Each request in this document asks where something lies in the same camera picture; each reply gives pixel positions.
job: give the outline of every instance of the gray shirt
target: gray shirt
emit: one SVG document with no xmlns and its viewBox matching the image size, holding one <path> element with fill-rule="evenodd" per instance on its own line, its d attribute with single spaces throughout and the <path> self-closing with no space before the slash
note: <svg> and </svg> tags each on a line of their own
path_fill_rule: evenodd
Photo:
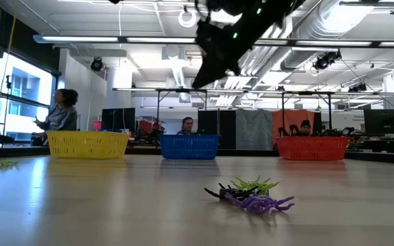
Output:
<svg viewBox="0 0 394 246">
<path fill-rule="evenodd" d="M 74 107 L 59 107 L 54 104 L 43 123 L 39 127 L 46 131 L 76 131 L 77 110 Z"/>
</svg>

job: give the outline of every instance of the computer monitor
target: computer monitor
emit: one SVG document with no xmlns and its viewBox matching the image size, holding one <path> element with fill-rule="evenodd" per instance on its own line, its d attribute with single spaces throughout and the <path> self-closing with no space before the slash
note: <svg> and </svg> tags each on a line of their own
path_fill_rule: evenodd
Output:
<svg viewBox="0 0 394 246">
<path fill-rule="evenodd" d="M 107 131 L 129 129 L 129 131 L 135 132 L 135 114 L 135 108 L 103 109 L 101 129 Z"/>
<path fill-rule="evenodd" d="M 366 134 L 394 134 L 394 109 L 365 109 Z"/>
</svg>

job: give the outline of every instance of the laundry basket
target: laundry basket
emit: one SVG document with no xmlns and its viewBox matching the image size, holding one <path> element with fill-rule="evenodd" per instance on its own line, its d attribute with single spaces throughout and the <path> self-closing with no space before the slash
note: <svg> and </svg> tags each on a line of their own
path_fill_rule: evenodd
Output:
<svg viewBox="0 0 394 246">
<path fill-rule="evenodd" d="M 219 138 L 218 135 L 161 135 L 162 156 L 166 159 L 213 160 Z"/>
<path fill-rule="evenodd" d="M 349 137 L 278 137 L 280 157 L 295 161 L 339 161 Z"/>
<path fill-rule="evenodd" d="M 116 159 L 124 156 L 130 135 L 110 132 L 48 131 L 51 156 Z"/>
</svg>

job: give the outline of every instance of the plastic toy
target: plastic toy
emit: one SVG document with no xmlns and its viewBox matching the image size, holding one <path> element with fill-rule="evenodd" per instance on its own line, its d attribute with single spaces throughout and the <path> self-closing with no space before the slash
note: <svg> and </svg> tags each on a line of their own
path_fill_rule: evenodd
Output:
<svg viewBox="0 0 394 246">
<path fill-rule="evenodd" d="M 281 206 L 285 202 L 294 199 L 293 196 L 287 197 L 283 200 L 273 200 L 266 195 L 252 195 L 244 201 L 240 201 L 228 193 L 225 195 L 225 197 L 238 205 L 240 208 L 246 208 L 249 213 L 256 213 L 257 215 L 264 215 L 272 208 L 275 208 L 279 211 L 286 211 L 294 206 L 294 203 L 290 203 L 287 206 Z"/>
<path fill-rule="evenodd" d="M 250 197 L 258 188 L 258 186 L 256 186 L 252 187 L 251 189 L 235 189 L 228 185 L 228 188 L 226 189 L 226 187 L 224 187 L 222 184 L 218 183 L 218 185 L 221 187 L 218 194 L 206 188 L 205 191 L 220 200 L 226 200 L 226 194 L 229 194 L 231 197 L 238 201 L 244 201 L 246 198 Z"/>
<path fill-rule="evenodd" d="M 276 183 L 269 183 L 267 184 L 268 181 L 270 181 L 270 178 L 264 180 L 263 182 L 259 182 L 259 179 L 261 176 L 258 176 L 256 181 L 250 181 L 246 182 L 242 180 L 241 178 L 236 177 L 238 179 L 239 184 L 231 180 L 232 185 L 237 187 L 240 190 L 250 190 L 252 187 L 258 187 L 258 192 L 257 194 L 265 194 L 267 193 L 271 188 L 275 187 L 276 185 L 279 185 L 279 182 Z"/>
</svg>

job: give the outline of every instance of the curly hair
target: curly hair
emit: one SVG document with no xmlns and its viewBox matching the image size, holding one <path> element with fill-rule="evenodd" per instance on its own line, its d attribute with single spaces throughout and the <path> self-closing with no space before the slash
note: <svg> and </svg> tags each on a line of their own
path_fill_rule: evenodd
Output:
<svg viewBox="0 0 394 246">
<path fill-rule="evenodd" d="M 64 98 L 64 105 L 66 107 L 72 107 L 77 103 L 77 100 L 79 98 L 79 94 L 72 89 L 58 89 L 62 93 L 62 96 Z"/>
</svg>

